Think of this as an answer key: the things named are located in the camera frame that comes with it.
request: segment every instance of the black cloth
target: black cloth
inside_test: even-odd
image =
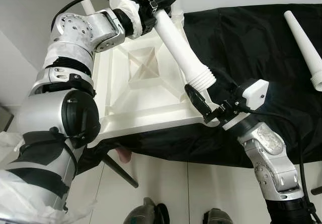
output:
[[[304,160],[322,156],[322,94],[284,19],[291,10],[322,55],[322,5],[266,5],[220,8],[185,14],[188,41],[201,62],[217,77],[208,89],[216,103],[227,97],[223,88],[232,77],[238,84],[250,78],[270,82],[265,104],[259,109],[281,113],[300,129]],[[289,123],[265,116],[265,121],[283,137],[287,153],[298,163],[295,133]],[[104,140],[136,153],[166,160],[252,167],[242,146],[222,128],[186,125]]]

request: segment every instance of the person's foot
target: person's foot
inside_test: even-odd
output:
[[[131,156],[132,156],[132,151],[127,150],[126,148],[123,147],[117,147],[116,152],[119,156],[119,159],[122,163],[127,164],[128,162],[130,162],[131,160]]]

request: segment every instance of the robotic arm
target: robotic arm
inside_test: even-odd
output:
[[[155,16],[156,11],[168,11],[174,1],[113,0],[114,10],[108,8],[89,16],[63,13],[56,18],[43,69],[18,116],[18,128],[25,144],[18,159],[0,171],[3,180],[0,188],[7,188],[19,200],[23,196],[34,204],[34,199],[40,199],[45,206],[64,209],[78,160],[100,131],[91,79],[95,52],[121,44],[125,37],[148,33],[156,18],[161,19]],[[160,20],[157,24],[159,31],[167,34],[161,23]],[[177,60],[183,54],[187,58],[181,60],[190,59],[191,49],[177,49],[173,40],[165,41]],[[199,91],[212,85],[215,78],[208,78],[210,71],[199,68],[198,79],[207,76],[202,84],[182,67],[189,83],[186,92],[206,123],[217,117],[222,127],[234,134],[245,148],[272,223],[312,224],[297,171],[286,155],[283,139],[247,113],[247,109],[256,110],[264,103],[268,82],[259,80],[237,87],[230,99],[211,111]],[[14,206],[0,208],[0,220],[42,223],[39,219],[26,218],[20,209],[13,210]]]

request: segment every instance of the black tape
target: black tape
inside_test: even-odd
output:
[[[77,173],[77,160],[72,150],[65,143],[66,137],[59,133],[51,131],[34,131],[27,132],[23,135],[25,144],[20,147],[19,157],[13,162],[31,162],[36,164],[48,165],[57,159],[62,150],[65,149],[74,163],[75,171]]]
[[[64,184],[60,175],[48,170],[20,168],[7,171],[17,175],[30,185],[36,185],[55,193],[60,198],[69,190],[69,187]]]

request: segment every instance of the black cable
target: black cable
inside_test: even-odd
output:
[[[277,113],[254,111],[254,110],[251,110],[251,109],[249,109],[247,107],[240,107],[240,109],[243,112],[248,112],[248,113],[252,113],[252,114],[255,114],[255,115],[263,115],[263,116],[270,116],[270,117],[280,118],[280,119],[283,119],[283,120],[285,120],[285,121],[287,121],[288,123],[291,124],[291,126],[293,127],[293,130],[295,131],[297,144],[298,144],[300,177],[301,177],[301,182],[302,182],[304,199],[305,199],[307,207],[309,208],[310,213],[313,215],[313,217],[314,217],[315,221],[317,222],[317,224],[321,224],[321,220],[317,216],[317,214],[315,212],[316,210],[315,210],[314,204],[310,202],[308,192],[307,192],[305,172],[304,172],[303,145],[302,145],[301,136],[299,134],[297,126],[290,119],[288,119],[287,117],[285,117],[283,115],[280,115],[280,114],[277,114]]]
[[[58,17],[58,15],[66,12],[68,9],[70,9],[72,6],[80,3],[81,1],[84,1],[84,0],[74,0],[72,2],[70,2],[69,4],[67,4],[66,6],[64,6],[61,10],[59,10],[59,12],[55,15],[55,17],[53,18],[52,22],[51,22],[51,31],[54,27],[54,24],[55,24],[55,21],[56,21],[56,18]]]

